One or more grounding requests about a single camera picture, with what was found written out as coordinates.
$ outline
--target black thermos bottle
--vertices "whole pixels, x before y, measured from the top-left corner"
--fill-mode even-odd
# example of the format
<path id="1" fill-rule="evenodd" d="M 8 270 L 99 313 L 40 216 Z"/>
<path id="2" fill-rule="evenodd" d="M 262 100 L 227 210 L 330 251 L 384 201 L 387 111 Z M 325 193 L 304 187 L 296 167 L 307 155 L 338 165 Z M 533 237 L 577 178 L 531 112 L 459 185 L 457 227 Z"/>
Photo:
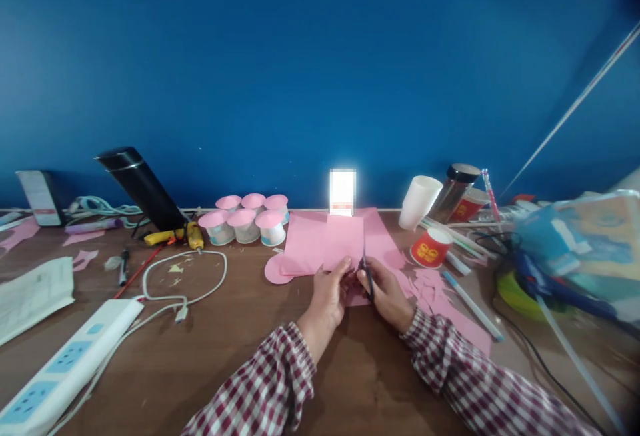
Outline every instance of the black thermos bottle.
<path id="1" fill-rule="evenodd" d="M 184 226 L 185 218 L 178 206 L 134 147 L 105 151 L 95 159 L 116 178 L 158 231 L 171 231 Z"/>

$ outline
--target plaid sleeve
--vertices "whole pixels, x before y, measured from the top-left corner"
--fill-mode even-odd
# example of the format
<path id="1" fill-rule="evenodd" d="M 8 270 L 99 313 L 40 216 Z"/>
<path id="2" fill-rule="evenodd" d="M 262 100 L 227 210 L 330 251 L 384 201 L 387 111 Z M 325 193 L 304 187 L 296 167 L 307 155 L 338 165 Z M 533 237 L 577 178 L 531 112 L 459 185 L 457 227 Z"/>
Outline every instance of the plaid sleeve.
<path id="1" fill-rule="evenodd" d="M 416 309 L 401 338 L 413 367 L 442 393 L 465 424 L 480 435 L 597 435 L 560 400 L 522 376 L 496 366 L 442 316 Z"/>
<path id="2" fill-rule="evenodd" d="M 316 368 L 297 326 L 279 327 L 198 411 L 182 435 L 274 435 L 300 424 Z"/>

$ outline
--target hand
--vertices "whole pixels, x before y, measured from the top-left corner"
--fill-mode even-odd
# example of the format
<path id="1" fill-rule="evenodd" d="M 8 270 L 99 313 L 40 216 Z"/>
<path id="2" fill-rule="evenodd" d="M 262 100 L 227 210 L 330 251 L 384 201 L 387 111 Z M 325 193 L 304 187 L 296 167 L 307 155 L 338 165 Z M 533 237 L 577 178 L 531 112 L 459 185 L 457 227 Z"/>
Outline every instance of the hand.
<path id="1" fill-rule="evenodd" d="M 320 266 L 313 276 L 311 304 L 298 319 L 298 329 L 305 338 L 311 358 L 316 364 L 345 315 L 345 300 L 349 288 L 344 276 L 350 266 L 351 258 L 348 256 L 330 273 Z"/>
<path id="2" fill-rule="evenodd" d="M 405 298 L 400 283 L 390 270 L 376 258 L 367 258 L 367 267 L 373 277 L 373 304 L 389 324 L 401 334 L 411 327 L 415 310 Z M 356 274 L 358 281 L 367 293 L 371 292 L 367 274 L 360 270 Z"/>

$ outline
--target power strip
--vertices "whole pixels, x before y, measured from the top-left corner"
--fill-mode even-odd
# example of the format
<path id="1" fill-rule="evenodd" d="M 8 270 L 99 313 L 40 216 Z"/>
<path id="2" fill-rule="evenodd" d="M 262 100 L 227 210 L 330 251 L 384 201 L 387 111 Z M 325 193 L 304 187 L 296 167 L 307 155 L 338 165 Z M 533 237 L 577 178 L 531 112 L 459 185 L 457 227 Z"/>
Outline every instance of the power strip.
<path id="1" fill-rule="evenodd" d="M 110 299 L 0 413 L 0 435 L 44 435 L 128 330 L 142 304 Z"/>

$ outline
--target red cup with yellow design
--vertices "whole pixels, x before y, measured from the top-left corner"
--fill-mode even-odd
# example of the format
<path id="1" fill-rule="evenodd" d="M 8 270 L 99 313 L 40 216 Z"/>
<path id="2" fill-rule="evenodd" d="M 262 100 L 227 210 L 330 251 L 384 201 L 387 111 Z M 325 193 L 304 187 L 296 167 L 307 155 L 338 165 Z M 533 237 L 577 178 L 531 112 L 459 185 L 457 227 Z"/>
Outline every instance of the red cup with yellow design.
<path id="1" fill-rule="evenodd" d="M 453 238 L 446 231 L 428 228 L 411 246 L 411 257 L 422 267 L 437 269 L 442 265 Z"/>
<path id="2" fill-rule="evenodd" d="M 482 189 L 471 188 L 467 191 L 458 207 L 455 209 L 450 221 L 459 221 L 461 223 L 466 223 L 472 217 L 476 215 L 482 206 L 485 206 L 489 203 L 489 195 L 482 191 Z"/>

